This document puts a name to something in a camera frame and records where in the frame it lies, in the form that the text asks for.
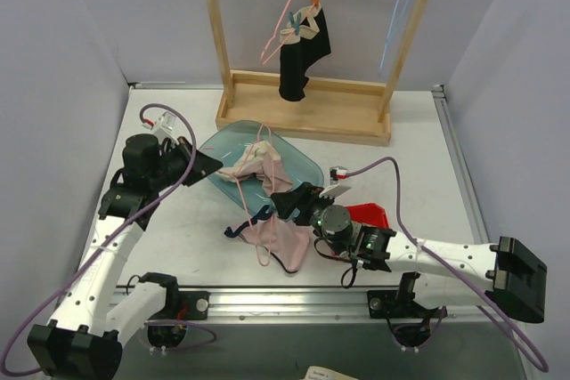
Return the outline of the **pink underwear navy trim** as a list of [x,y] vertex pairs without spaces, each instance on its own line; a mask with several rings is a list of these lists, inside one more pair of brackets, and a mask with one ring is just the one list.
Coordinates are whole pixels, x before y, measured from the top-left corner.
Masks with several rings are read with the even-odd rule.
[[307,227],[284,222],[275,214],[267,218],[252,217],[239,226],[227,227],[224,235],[251,245],[260,266],[268,267],[276,262],[289,275],[301,269],[312,242]]

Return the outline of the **beige pink underwear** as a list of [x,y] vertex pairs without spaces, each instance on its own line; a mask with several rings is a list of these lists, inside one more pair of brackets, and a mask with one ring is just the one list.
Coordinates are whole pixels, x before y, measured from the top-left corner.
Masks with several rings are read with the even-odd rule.
[[269,141],[258,141],[248,146],[233,165],[222,167],[216,176],[233,183],[255,177],[267,196],[293,188],[281,155]]

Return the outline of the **blue wire hanger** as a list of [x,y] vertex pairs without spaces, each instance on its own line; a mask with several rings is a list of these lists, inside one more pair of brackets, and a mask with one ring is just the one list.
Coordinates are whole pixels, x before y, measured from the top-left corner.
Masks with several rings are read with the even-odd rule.
[[406,10],[408,8],[410,0],[396,0],[395,5],[392,11],[392,16],[390,19],[390,23],[388,26],[387,36],[385,39],[383,52],[381,55],[379,69],[378,69],[378,76],[382,77],[384,74],[384,68],[387,64],[387,55],[390,49],[390,45],[395,38],[395,35],[403,21],[403,17],[406,14]]

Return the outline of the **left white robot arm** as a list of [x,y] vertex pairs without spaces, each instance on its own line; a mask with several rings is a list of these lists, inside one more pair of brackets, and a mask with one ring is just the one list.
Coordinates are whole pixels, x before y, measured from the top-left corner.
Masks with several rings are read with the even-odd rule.
[[102,197],[93,240],[77,278],[64,288],[49,321],[28,333],[28,347],[47,376],[113,378],[126,343],[148,320],[160,324],[160,345],[175,347],[183,339],[166,330],[187,307],[176,277],[145,273],[125,301],[115,307],[110,301],[161,195],[177,183],[192,186],[223,164],[195,150],[182,136],[173,140],[150,133],[127,138],[122,160]]

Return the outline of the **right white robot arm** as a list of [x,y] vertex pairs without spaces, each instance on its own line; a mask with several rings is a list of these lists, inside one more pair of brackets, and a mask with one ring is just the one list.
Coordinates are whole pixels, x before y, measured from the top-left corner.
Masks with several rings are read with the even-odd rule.
[[461,245],[409,238],[400,230],[353,219],[347,207],[335,202],[344,190],[304,182],[273,193],[271,201],[281,219],[312,228],[330,256],[350,263],[353,272],[401,274],[389,309],[414,317],[424,309],[484,304],[517,321],[544,321],[547,266],[520,240]]

